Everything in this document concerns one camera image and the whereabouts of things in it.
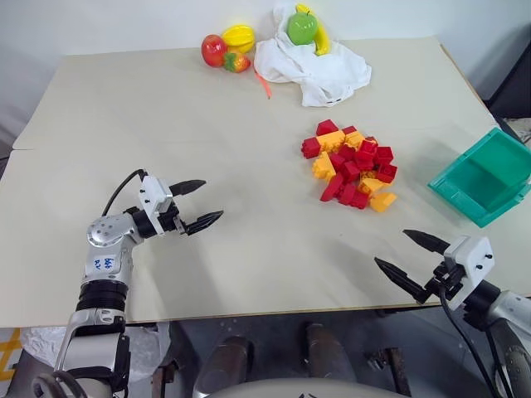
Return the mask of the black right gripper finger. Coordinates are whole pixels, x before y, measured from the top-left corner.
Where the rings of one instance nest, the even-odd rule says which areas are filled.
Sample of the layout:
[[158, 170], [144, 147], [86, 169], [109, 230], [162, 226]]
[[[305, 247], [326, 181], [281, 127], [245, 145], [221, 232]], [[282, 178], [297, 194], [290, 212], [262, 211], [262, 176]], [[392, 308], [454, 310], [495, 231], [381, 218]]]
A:
[[448, 242], [426, 232], [411, 229], [405, 229], [402, 232], [420, 247], [430, 252], [444, 254], [445, 251], [450, 247]]
[[396, 265], [385, 260], [374, 258], [378, 268], [398, 287], [410, 294], [417, 303], [424, 304], [431, 293], [407, 276], [407, 273]]

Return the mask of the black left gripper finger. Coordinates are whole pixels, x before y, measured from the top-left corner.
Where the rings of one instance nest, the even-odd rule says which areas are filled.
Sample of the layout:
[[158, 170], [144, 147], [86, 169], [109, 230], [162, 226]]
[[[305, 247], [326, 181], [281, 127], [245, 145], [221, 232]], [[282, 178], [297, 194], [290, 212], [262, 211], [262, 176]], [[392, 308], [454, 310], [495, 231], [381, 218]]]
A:
[[173, 197], [184, 196], [196, 191], [206, 183], [206, 181], [198, 179], [178, 182], [170, 186], [170, 192], [172, 193]]
[[184, 233], [186, 235], [194, 235], [200, 231], [207, 229], [214, 222], [216, 222], [223, 215], [223, 213], [224, 211], [214, 211], [198, 217], [191, 224], [183, 223]]

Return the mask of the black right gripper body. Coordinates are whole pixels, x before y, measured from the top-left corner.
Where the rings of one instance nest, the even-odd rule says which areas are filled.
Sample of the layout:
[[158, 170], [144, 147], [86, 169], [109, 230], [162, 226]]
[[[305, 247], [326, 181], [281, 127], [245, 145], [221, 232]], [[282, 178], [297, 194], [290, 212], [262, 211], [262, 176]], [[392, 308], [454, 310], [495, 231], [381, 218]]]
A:
[[446, 299], [453, 299], [463, 288], [462, 279], [465, 277], [465, 269], [462, 265], [450, 268], [445, 262], [441, 262], [433, 271], [432, 278], [425, 284], [424, 290], [427, 296], [441, 297], [443, 290]]

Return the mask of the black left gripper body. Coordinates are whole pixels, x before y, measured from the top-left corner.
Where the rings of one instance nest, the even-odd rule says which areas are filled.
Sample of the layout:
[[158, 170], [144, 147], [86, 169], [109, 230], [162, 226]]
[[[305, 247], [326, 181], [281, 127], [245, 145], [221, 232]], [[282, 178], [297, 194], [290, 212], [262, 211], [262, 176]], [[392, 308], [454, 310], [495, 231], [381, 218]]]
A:
[[166, 211], [159, 213], [158, 222], [164, 232], [176, 231], [180, 235], [187, 233], [187, 225], [181, 219], [175, 204], [170, 205]]

